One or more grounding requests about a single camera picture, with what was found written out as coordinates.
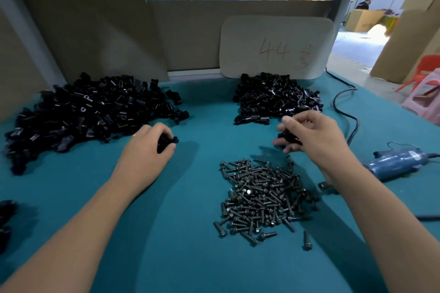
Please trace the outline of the person's left forearm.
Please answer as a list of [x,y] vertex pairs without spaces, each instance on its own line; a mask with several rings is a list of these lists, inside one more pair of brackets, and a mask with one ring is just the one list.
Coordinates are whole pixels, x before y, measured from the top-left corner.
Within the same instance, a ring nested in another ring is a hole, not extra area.
[[0,293],[88,293],[129,204],[155,180],[111,178],[0,287]]

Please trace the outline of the black plastic clamp part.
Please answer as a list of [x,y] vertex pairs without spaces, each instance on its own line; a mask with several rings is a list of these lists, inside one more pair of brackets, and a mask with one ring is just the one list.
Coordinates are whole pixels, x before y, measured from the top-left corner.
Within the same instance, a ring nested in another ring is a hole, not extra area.
[[167,148],[168,145],[177,143],[179,143],[177,136],[170,138],[166,133],[163,133],[158,139],[157,153],[160,154]]
[[278,134],[278,139],[284,139],[289,144],[297,144],[299,146],[302,146],[302,142],[288,129],[285,129],[281,133]]

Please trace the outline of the red plastic chair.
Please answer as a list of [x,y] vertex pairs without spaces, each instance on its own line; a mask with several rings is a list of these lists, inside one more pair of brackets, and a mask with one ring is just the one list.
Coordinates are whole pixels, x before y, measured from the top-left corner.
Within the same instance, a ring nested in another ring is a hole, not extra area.
[[440,68],[440,55],[425,55],[421,57],[420,62],[416,66],[415,74],[410,78],[409,81],[405,82],[402,86],[395,90],[395,92],[399,92],[409,85],[413,85],[411,92],[413,92],[421,82],[435,69]]

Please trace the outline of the pink plastic stool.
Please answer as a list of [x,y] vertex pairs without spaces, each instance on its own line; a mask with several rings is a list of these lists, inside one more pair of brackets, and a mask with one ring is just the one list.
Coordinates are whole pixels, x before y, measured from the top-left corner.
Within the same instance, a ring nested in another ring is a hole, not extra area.
[[430,73],[401,107],[440,127],[440,68]]

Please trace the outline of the person's right hand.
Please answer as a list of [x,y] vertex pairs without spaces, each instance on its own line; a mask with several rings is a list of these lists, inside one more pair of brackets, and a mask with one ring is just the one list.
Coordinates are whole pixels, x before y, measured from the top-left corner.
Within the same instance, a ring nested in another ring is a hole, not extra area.
[[320,112],[283,116],[276,129],[293,133],[302,142],[304,153],[323,173],[334,174],[356,162],[337,122]]

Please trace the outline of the rounded cardboard sign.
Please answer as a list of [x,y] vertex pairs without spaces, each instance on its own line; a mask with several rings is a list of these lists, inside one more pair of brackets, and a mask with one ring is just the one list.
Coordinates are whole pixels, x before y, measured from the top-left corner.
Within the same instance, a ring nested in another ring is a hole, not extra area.
[[262,72],[316,79],[325,70],[336,35],[327,18],[231,16],[220,33],[220,71],[234,79]]

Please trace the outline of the large pile of black clamps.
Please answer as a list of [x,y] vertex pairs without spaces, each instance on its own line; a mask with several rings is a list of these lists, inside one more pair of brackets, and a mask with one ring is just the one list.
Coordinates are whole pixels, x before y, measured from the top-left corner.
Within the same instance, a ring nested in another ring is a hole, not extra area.
[[190,117],[179,109],[182,103],[179,93],[163,91],[158,79],[120,75],[94,81],[83,72],[73,83],[41,91],[33,107],[18,113],[14,129],[5,133],[5,155],[12,174],[21,176],[45,151],[66,153],[91,140],[109,143],[156,119],[179,125]]

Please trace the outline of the person's right forearm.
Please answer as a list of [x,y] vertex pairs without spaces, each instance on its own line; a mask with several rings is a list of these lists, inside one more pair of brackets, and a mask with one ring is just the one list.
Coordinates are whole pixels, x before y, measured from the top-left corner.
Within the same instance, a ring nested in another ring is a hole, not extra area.
[[320,163],[347,203],[390,293],[440,293],[440,241],[349,152]]

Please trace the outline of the teal felt table mat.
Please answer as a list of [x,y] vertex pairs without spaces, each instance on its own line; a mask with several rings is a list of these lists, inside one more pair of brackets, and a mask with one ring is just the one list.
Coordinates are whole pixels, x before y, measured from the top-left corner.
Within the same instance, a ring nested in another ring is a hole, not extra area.
[[[93,293],[386,293],[375,261],[339,195],[325,195],[312,219],[264,229],[278,235],[251,246],[241,235],[219,238],[213,226],[231,185],[222,161],[244,158],[286,167],[272,146],[270,125],[233,124],[239,79],[162,84],[179,92],[190,118],[169,120],[177,149],[156,182],[122,215],[102,258]],[[107,181],[128,137],[90,141],[68,153],[47,152],[22,176],[4,156],[0,124],[0,200],[19,203],[9,221],[10,244],[0,255],[0,282],[32,256]],[[312,249],[303,250],[303,232]]]

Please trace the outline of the pile of dark metal bolts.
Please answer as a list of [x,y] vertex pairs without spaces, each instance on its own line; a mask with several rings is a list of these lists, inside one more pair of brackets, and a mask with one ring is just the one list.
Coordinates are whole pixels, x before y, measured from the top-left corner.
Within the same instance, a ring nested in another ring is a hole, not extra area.
[[319,211],[317,191],[305,187],[294,173],[292,158],[287,155],[286,159],[286,167],[275,168],[257,159],[219,164],[223,179],[231,185],[220,203],[220,220],[213,222],[219,238],[241,235],[256,246],[278,235],[265,228],[282,225],[294,233],[293,223],[309,221],[311,213]]

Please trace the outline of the person's left hand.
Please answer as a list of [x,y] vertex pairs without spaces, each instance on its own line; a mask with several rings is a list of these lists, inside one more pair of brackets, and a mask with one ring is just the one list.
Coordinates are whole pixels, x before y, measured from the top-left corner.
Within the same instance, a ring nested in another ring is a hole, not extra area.
[[171,129],[163,123],[143,125],[124,147],[110,180],[132,192],[149,187],[166,166],[154,162],[158,139],[163,133],[173,137]]

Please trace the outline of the blue-grey electric screwdriver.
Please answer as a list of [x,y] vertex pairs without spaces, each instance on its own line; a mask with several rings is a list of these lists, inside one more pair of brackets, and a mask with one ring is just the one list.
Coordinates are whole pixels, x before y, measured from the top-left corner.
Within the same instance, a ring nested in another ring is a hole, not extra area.
[[388,181],[417,172],[429,162],[429,155],[418,148],[376,151],[374,159],[362,166],[380,181]]

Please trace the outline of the small pile of black clamps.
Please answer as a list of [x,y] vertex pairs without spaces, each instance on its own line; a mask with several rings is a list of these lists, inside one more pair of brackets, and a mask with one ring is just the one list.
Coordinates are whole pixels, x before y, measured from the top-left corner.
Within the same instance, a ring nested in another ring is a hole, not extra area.
[[289,75],[265,72],[255,76],[242,74],[232,100],[239,104],[235,125],[269,125],[271,118],[292,117],[304,111],[322,112],[324,107],[319,91],[300,86]]

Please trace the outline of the black plastic pieces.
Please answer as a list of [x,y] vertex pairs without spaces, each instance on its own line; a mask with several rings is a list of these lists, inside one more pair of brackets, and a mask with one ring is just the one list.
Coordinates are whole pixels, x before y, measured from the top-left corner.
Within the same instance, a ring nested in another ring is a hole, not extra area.
[[5,252],[11,238],[11,227],[7,224],[17,210],[18,204],[15,201],[0,201],[0,255]]

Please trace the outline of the brown cardboard box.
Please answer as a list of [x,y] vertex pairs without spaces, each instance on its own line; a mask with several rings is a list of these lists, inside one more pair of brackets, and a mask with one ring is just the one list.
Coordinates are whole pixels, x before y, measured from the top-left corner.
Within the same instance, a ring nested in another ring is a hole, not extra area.
[[344,26],[349,32],[368,32],[384,16],[384,10],[355,9],[348,15]]

